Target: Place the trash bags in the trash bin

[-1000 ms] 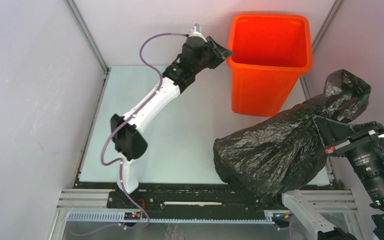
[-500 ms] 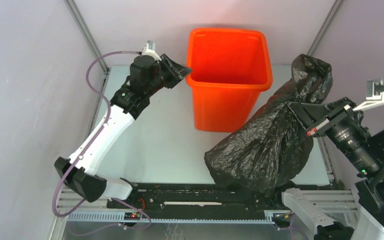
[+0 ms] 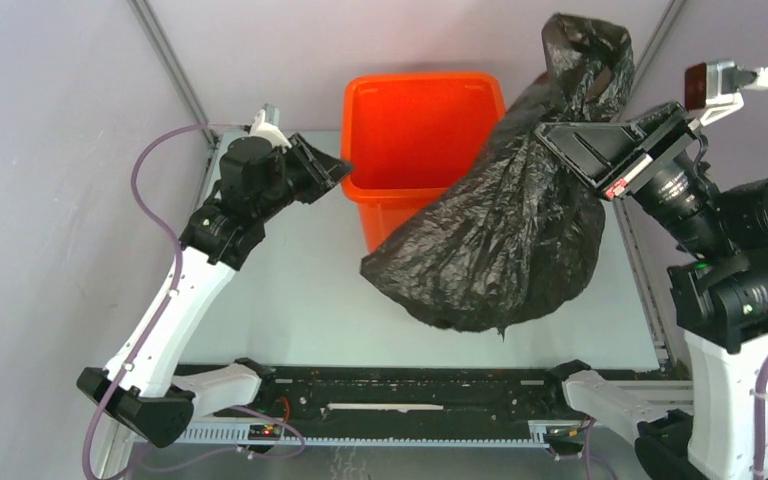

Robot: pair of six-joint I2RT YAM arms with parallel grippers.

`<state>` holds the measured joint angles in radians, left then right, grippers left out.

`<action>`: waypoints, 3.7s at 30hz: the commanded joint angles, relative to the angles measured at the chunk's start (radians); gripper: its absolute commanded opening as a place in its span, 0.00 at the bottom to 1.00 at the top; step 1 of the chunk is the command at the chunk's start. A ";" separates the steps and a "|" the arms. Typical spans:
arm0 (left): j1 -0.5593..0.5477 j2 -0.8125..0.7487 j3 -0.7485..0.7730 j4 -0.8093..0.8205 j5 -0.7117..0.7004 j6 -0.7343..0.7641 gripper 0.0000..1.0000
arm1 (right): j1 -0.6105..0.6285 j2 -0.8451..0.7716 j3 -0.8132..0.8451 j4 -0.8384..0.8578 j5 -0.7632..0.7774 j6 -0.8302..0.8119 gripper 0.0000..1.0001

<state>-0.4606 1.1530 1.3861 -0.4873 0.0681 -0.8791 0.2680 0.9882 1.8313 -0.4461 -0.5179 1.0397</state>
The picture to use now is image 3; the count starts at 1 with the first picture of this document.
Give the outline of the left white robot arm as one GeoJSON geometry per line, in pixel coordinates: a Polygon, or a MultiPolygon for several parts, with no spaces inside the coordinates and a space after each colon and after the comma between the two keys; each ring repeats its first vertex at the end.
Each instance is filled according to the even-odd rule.
{"type": "Polygon", "coordinates": [[[294,204],[312,204],[352,170],[302,135],[249,134],[217,161],[209,197],[176,237],[174,260],[149,311],[103,368],[87,367],[78,388],[149,444],[173,444],[192,420],[241,406],[264,416],[276,403],[271,369],[249,359],[179,375],[180,357],[209,306],[265,238],[265,225],[294,204]]]}

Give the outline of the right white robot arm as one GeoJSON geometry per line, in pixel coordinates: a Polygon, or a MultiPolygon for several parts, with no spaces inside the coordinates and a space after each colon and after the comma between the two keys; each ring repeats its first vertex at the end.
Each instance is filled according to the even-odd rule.
{"type": "Polygon", "coordinates": [[[653,479],[768,479],[768,178],[720,191],[701,158],[724,107],[675,103],[623,123],[542,122],[539,141],[601,199],[630,198],[692,256],[667,274],[693,409],[654,405],[580,361],[552,369],[545,411],[630,443],[653,479]]]}

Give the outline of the black plastic trash bag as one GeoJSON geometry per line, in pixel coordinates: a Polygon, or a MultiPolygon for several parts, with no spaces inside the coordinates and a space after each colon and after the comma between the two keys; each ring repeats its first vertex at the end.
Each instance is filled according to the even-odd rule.
{"type": "Polygon", "coordinates": [[[545,59],[468,173],[391,233],[361,276],[417,321],[456,332],[504,331],[545,317],[589,285],[603,203],[537,139],[542,121],[607,122],[635,77],[624,26],[557,13],[545,59]]]}

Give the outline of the orange plastic trash bin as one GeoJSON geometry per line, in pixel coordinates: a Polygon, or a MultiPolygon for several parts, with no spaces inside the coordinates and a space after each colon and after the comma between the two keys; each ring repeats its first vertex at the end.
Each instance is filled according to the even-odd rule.
{"type": "Polygon", "coordinates": [[[495,77],[477,71],[366,75],[344,91],[345,196],[368,251],[470,169],[505,113],[495,77]]]}

